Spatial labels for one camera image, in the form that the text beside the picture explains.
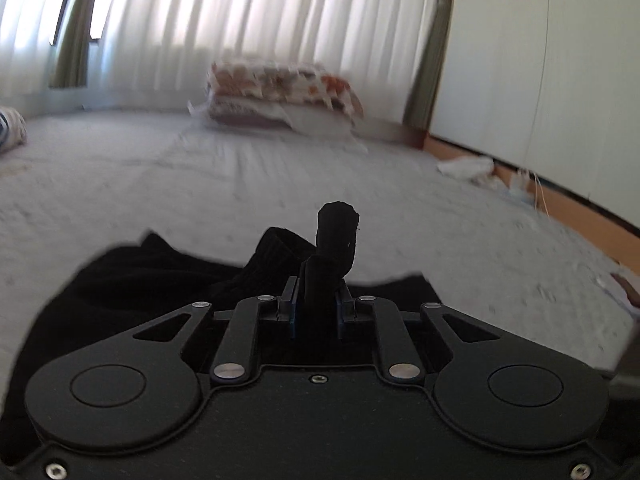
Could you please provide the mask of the white patterned bed sheet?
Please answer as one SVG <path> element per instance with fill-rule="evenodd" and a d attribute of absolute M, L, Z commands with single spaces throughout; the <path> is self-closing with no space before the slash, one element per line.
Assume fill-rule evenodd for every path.
<path fill-rule="evenodd" d="M 616 367 L 639 324 L 614 262 L 434 158 L 370 142 L 233 132 L 183 114 L 81 112 L 27 125 L 1 159 L 1 370 L 44 303 L 87 260 L 146 230 L 186 252 L 247 260 L 268 226 L 304 237 L 342 200 L 360 215 L 357 282 L 423 273 L 447 306 Z"/>

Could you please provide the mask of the wooden bed headboard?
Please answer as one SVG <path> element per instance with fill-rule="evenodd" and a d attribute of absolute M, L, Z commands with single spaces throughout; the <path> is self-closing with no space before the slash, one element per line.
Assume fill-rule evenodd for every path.
<path fill-rule="evenodd" d="M 442 160 L 462 156 L 488 157 L 428 133 L 423 149 Z M 494 162 L 494 174 L 505 184 L 509 184 L 518 168 L 499 159 L 494 159 Z M 534 177 L 536 176 L 532 177 L 528 188 L 529 192 L 538 192 L 538 209 L 573 229 L 605 255 L 639 276 L 639 229 L 573 192 L 565 191 L 541 178 L 535 180 Z"/>

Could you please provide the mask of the white sheer curtain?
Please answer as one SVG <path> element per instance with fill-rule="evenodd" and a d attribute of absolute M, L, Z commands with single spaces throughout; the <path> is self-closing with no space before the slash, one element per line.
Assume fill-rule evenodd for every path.
<path fill-rule="evenodd" d="M 88 84 L 51 89 L 62 2 L 1 0 L 4 104 L 175 104 L 204 87 L 213 62 L 261 60 L 321 66 L 368 115 L 397 122 L 435 10 L 435 0 L 96 0 Z"/>

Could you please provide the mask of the right green curtain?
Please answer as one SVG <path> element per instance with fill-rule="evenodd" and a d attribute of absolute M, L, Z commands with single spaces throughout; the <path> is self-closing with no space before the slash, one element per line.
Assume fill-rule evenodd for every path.
<path fill-rule="evenodd" d="M 446 56 L 453 7 L 454 0 L 435 0 L 433 21 L 402 118 L 406 126 L 421 130 L 427 130 L 430 126 Z"/>

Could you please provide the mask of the white and mauve pillow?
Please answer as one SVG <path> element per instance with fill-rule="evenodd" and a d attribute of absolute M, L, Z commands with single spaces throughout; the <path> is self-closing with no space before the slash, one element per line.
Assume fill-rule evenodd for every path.
<path fill-rule="evenodd" d="M 208 126 L 240 130 L 290 132 L 311 141 L 341 145 L 359 153 L 367 147 L 352 133 L 344 114 L 315 105 L 276 103 L 250 98 L 214 98 L 188 103 L 192 117 Z"/>

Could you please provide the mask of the blue white striped garment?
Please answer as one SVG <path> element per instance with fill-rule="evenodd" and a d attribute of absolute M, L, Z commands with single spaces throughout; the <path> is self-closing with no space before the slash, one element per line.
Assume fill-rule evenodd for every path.
<path fill-rule="evenodd" d="M 0 107 L 0 153 L 14 150 L 27 141 L 24 117 L 13 107 Z"/>

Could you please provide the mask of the white charger plug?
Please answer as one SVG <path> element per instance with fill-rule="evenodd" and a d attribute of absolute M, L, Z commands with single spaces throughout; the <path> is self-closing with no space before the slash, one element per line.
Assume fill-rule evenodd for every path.
<path fill-rule="evenodd" d="M 519 169 L 511 174 L 509 194 L 523 204 L 537 205 L 537 185 L 528 170 Z"/>

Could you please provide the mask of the black pants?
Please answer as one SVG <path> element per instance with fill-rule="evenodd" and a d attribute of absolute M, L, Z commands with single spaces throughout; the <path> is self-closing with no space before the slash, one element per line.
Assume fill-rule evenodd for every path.
<path fill-rule="evenodd" d="M 298 278 L 294 334 L 260 336 L 255 367 L 336 365 L 337 296 L 371 294 L 398 307 L 424 374 L 442 370 L 450 349 L 425 315 L 437 300 L 420 274 L 346 284 L 359 217 L 345 203 L 318 214 L 314 242 L 270 228 L 244 266 L 178 252 L 149 233 L 137 245 L 97 256 L 43 308 L 17 357 L 4 399 L 4 457 L 14 463 L 37 444 L 32 419 L 116 426 L 170 425 L 198 408 L 222 339 L 221 313 L 243 299 L 279 296 Z"/>

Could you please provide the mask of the floral pillow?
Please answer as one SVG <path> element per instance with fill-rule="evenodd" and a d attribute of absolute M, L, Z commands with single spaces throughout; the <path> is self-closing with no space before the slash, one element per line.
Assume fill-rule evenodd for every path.
<path fill-rule="evenodd" d="M 350 118 L 364 116 L 360 99 L 349 81 L 318 65 L 261 60 L 213 62 L 206 88 L 214 98 L 314 105 Z"/>

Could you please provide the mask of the white crumpled cloth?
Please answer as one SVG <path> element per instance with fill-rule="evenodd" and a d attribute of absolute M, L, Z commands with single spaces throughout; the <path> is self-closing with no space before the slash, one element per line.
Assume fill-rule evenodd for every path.
<path fill-rule="evenodd" d="M 491 190 L 504 188 L 504 183 L 495 174 L 495 163 L 489 157 L 462 156 L 441 160 L 437 164 L 437 170 L 445 177 L 469 182 L 480 188 L 490 188 Z"/>

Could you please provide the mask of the green curtain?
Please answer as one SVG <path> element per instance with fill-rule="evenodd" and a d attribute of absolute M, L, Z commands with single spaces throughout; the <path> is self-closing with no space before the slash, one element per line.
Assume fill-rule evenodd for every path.
<path fill-rule="evenodd" d="M 51 89 L 84 88 L 88 84 L 91 23 L 96 0 L 63 0 L 54 33 Z"/>
<path fill-rule="evenodd" d="M 446 56 L 453 7 L 454 0 L 435 0 L 433 21 L 402 118 L 406 126 L 421 130 L 427 130 L 430 126 Z"/>

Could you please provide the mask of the left green curtain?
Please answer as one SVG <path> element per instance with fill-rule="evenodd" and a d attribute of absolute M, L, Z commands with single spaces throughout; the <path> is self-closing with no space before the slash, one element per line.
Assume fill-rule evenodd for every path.
<path fill-rule="evenodd" d="M 84 88 L 88 84 L 91 23 L 96 0 L 63 0 L 54 33 L 51 89 Z"/>

